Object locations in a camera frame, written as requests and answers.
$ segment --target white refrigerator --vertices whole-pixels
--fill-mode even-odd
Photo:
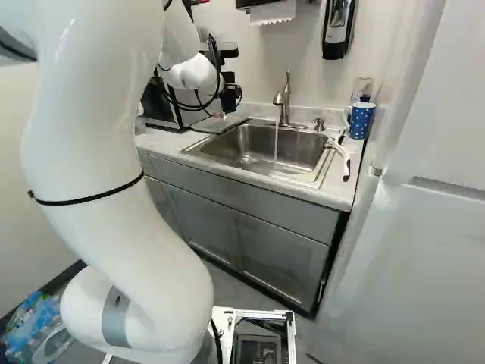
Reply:
[[[481,364],[485,1],[417,2],[397,48],[308,353]]]

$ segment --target faucet handle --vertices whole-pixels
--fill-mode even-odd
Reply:
[[[289,71],[286,71],[286,85],[284,87],[284,93],[287,95],[291,93],[291,86],[289,85]]]

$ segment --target white robotic arm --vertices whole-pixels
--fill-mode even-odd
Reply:
[[[160,0],[0,0],[0,26],[39,60],[25,177],[52,226],[89,264],[61,301],[68,330],[134,362],[188,364],[207,341],[211,278],[154,207],[133,141],[162,42],[174,64],[201,59],[181,0],[165,15]],[[172,73],[183,86],[203,85],[187,76],[196,67]]]
[[[161,70],[161,77],[174,89],[197,89],[207,95],[218,94],[224,88],[224,79],[219,75],[217,87],[217,71],[214,65],[202,54],[183,63]]]

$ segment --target stainless steel sink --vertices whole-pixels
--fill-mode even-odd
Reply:
[[[252,119],[201,140],[183,153],[318,188],[333,155],[333,150],[325,146],[327,136],[279,127],[275,158],[275,133],[274,122]]]

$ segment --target cup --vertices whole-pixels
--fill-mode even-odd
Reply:
[[[364,139],[371,127],[376,104],[371,102],[357,102],[346,107],[346,113],[351,112],[349,135],[353,139]]]

